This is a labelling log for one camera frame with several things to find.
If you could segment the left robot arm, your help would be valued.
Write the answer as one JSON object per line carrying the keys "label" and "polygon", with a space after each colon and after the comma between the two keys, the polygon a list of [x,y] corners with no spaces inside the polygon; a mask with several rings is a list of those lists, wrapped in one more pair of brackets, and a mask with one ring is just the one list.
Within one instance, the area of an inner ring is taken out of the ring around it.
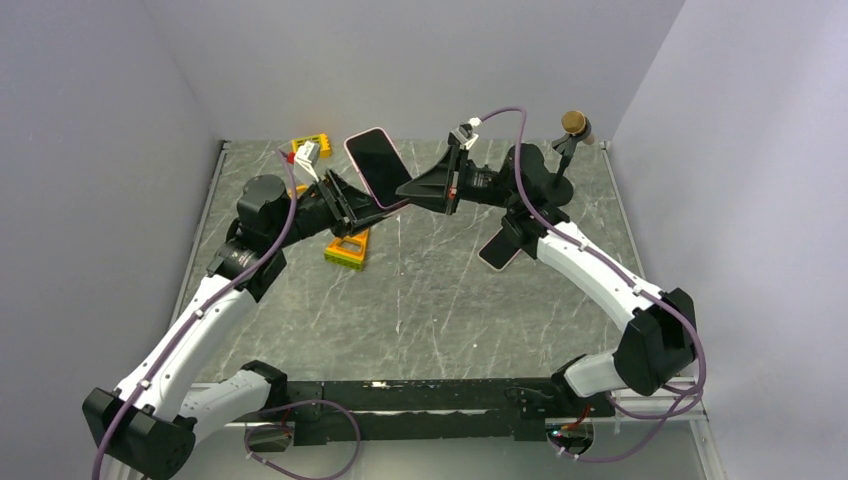
{"label": "left robot arm", "polygon": [[359,233],[394,213],[335,172],[299,194],[272,174],[244,185],[237,216],[190,303],[151,353],[114,389],[94,389],[83,413],[105,457],[149,479],[170,479],[194,448],[252,412],[264,420],[287,406],[287,376],[261,361],[200,393],[191,387],[231,328],[258,305],[286,266],[284,248],[324,230]]}

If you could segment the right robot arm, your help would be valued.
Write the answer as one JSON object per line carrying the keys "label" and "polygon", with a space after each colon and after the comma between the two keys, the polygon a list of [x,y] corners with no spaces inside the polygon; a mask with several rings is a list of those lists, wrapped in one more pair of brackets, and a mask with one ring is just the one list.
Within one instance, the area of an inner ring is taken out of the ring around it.
{"label": "right robot arm", "polygon": [[576,358],[553,375],[551,399],[560,413],[576,415],[591,396],[614,390],[650,396],[691,364],[698,366],[691,391],[699,392],[706,361],[691,296],[680,288],[665,291],[651,284],[600,249],[557,207],[557,186],[536,145],[511,147],[498,171],[476,166],[467,150],[452,146],[397,193],[446,215],[460,201],[504,208],[499,234],[511,249],[564,275],[621,330],[616,348]]}

